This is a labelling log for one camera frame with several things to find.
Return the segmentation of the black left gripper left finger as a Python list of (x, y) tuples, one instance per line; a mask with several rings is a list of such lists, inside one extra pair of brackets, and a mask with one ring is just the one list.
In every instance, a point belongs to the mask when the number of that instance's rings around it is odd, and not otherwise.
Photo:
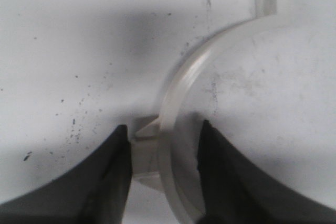
[(52, 182), (1, 204), (1, 223), (122, 223), (132, 179), (127, 127)]

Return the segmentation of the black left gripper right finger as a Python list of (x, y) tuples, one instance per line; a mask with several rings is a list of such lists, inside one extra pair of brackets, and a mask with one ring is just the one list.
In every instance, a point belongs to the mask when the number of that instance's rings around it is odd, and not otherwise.
[(334, 209), (267, 175), (208, 120), (197, 162), (205, 203), (198, 223), (335, 223)]

